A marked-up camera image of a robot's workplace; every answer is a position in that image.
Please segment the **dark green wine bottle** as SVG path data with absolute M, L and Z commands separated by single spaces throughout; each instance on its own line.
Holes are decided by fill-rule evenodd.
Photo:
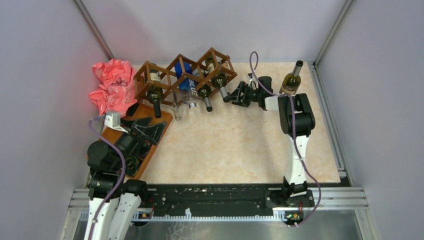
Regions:
M 205 61 L 205 64 L 206 64 L 207 71 L 208 71 L 209 75 L 211 75 L 211 73 L 216 69 L 216 64 L 215 64 L 214 59 L 211 56 L 208 57 Z M 223 72 L 220 71 L 219 73 L 215 74 L 211 78 L 211 82 L 212 82 L 212 85 L 216 89 L 219 89 L 222 100 L 225 103 L 228 103 L 230 101 L 230 96 L 229 96 L 229 93 L 227 92 L 227 88 L 226 88 L 227 84 L 228 84 L 227 76 Z
M 201 72 L 204 77 L 206 77 L 209 74 L 207 71 L 203 69 L 201 69 Z M 192 73 L 194 76 L 200 77 L 199 70 L 195 69 Z M 210 99 L 212 90 L 210 86 L 207 84 L 204 84 L 197 92 L 199 96 L 203 99 L 207 112 L 212 112 L 213 107 L 212 107 L 211 99 Z

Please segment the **dark green wine bottle front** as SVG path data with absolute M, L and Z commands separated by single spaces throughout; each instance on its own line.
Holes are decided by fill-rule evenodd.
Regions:
M 207 71 L 203 69 L 201 69 L 201 72 L 204 77 L 206 77 L 209 74 Z M 199 70 L 195 69 L 192 73 L 194 76 L 200 77 Z M 212 112 L 213 107 L 212 107 L 211 99 L 210 99 L 212 90 L 210 86 L 207 84 L 204 84 L 197 92 L 199 96 L 203 99 L 207 112 Z

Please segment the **clear glass bottle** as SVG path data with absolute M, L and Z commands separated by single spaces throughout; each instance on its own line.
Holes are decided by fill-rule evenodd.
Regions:
M 179 104 L 177 92 L 175 91 L 172 92 L 172 105 L 169 106 L 169 109 L 173 112 L 176 121 L 180 121 L 182 119 L 181 105 Z

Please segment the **blue square glass bottle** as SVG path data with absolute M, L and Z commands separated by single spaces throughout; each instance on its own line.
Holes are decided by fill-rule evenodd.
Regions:
M 191 65 L 188 62 L 183 62 L 184 69 L 187 73 L 192 74 Z M 176 77 L 180 78 L 183 74 L 182 65 L 177 62 L 174 66 Z M 196 90 L 197 82 L 193 79 L 185 78 L 179 85 L 181 91 L 181 99 L 184 104 L 188 105 L 189 109 L 197 107 L 197 100 L 199 98 L 198 91 Z

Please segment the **brown wooden wine rack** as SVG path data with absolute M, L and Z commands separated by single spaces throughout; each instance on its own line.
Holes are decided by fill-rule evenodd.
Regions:
M 213 84 L 213 78 L 219 74 L 225 75 L 228 83 L 238 76 L 230 56 L 213 47 L 198 60 L 192 60 L 180 53 L 167 67 L 145 61 L 134 75 L 135 97 L 138 100 L 148 100 L 148 91 L 152 87 L 160 88 L 163 91 L 160 102 L 170 106 L 173 103 L 166 98 L 172 93 L 180 93 L 179 84 L 185 79 L 194 80 L 197 90 L 204 85 L 210 86 L 211 96 L 214 96 L 220 88 Z

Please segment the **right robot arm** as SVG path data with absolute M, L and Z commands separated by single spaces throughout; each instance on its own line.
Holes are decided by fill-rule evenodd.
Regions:
M 248 107 L 252 102 L 264 111 L 276 111 L 282 132 L 289 140 L 289 167 L 283 177 L 281 193 L 276 200 L 283 201 L 287 206 L 295 206 L 301 197 L 308 193 L 306 150 L 312 130 L 316 126 L 315 116 L 308 95 L 305 93 L 273 95 L 272 78 L 261 76 L 259 85 L 241 81 L 230 94 L 233 105 Z

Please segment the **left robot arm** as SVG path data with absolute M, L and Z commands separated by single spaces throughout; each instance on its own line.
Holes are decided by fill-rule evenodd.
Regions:
M 123 240 L 139 207 L 153 208 L 145 181 L 125 179 L 141 167 L 160 142 L 166 121 L 152 123 L 151 117 L 134 120 L 103 114 L 89 120 L 98 140 L 87 149 L 90 168 L 86 240 Z

